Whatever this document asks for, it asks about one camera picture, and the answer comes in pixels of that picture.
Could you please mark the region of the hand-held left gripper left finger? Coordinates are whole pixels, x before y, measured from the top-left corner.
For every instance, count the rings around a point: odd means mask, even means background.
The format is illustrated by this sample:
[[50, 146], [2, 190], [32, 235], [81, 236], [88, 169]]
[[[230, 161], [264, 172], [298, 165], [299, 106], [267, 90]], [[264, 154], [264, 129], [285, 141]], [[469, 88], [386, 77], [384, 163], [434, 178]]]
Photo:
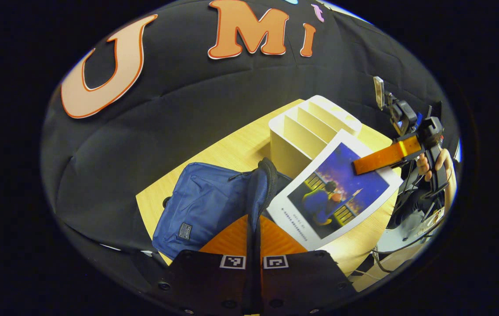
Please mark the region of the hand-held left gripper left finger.
[[201, 250], [179, 252], [150, 290], [151, 298], [184, 316], [243, 316], [255, 306], [255, 256], [244, 215]]

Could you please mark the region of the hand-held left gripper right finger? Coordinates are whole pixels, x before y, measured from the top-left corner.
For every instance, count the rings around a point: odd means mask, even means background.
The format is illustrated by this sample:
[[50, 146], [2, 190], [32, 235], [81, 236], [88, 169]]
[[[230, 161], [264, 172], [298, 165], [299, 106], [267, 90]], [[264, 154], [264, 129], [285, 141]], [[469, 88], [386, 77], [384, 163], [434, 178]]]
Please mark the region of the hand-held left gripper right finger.
[[327, 251], [307, 251], [265, 216], [259, 232], [262, 316], [322, 316], [358, 296]]

